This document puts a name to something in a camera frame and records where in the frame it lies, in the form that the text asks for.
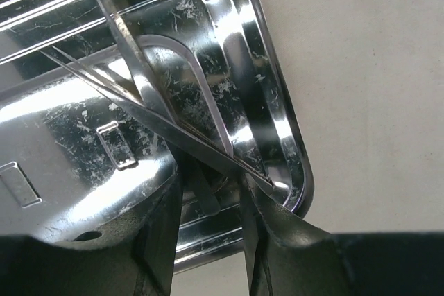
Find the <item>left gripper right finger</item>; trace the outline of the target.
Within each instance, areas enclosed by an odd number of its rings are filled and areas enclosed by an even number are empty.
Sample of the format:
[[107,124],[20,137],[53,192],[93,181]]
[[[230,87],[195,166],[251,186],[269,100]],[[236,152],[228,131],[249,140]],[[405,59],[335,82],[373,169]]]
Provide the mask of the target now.
[[242,177],[250,295],[442,295],[443,233],[331,234]]

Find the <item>thin steel probe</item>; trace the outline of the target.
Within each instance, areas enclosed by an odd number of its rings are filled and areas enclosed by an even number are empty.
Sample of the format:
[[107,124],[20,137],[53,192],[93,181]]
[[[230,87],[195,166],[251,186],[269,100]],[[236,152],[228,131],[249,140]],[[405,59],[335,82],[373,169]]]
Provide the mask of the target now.
[[91,67],[78,62],[77,65],[84,68],[84,71],[81,72],[47,52],[41,51],[40,53],[61,66],[63,69],[66,69],[83,80],[90,87],[94,88],[97,92],[118,105],[121,109],[125,110],[133,118],[137,119],[137,121],[143,126],[154,131],[166,141],[195,157],[202,163],[227,177],[235,177],[247,173],[255,180],[256,184],[263,192],[267,194],[273,192],[274,186],[272,182],[260,175],[253,168],[220,151],[213,145],[204,142],[190,131],[181,128],[172,121],[167,120],[163,116],[147,108],[141,100],[131,94],[127,89],[108,80]]

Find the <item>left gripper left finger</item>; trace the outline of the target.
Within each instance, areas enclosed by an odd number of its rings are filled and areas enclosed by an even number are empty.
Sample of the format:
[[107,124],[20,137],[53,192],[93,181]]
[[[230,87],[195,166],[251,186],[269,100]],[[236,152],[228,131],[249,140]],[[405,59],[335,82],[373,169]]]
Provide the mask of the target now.
[[75,250],[30,236],[1,237],[2,295],[170,295],[182,209],[182,176],[162,190],[135,235]]

